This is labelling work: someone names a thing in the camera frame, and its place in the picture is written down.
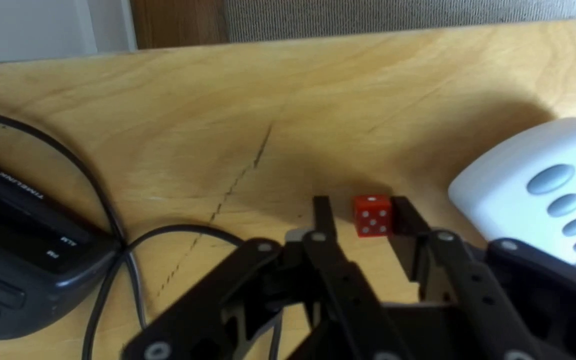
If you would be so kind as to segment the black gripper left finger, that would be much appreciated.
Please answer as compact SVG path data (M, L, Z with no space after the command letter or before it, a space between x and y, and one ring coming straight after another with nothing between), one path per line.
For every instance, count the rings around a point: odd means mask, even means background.
M123 360L242 360L290 303L312 326L297 358L413 360L363 270L339 240L332 206L317 195L315 227L278 243L251 238L123 350Z

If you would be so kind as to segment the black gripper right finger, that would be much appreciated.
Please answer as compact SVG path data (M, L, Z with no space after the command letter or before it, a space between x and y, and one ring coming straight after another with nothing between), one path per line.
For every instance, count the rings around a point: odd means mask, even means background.
M482 360L576 360L576 266L523 240L487 247L432 227L407 195L390 197L390 245L423 302L464 324L467 353Z

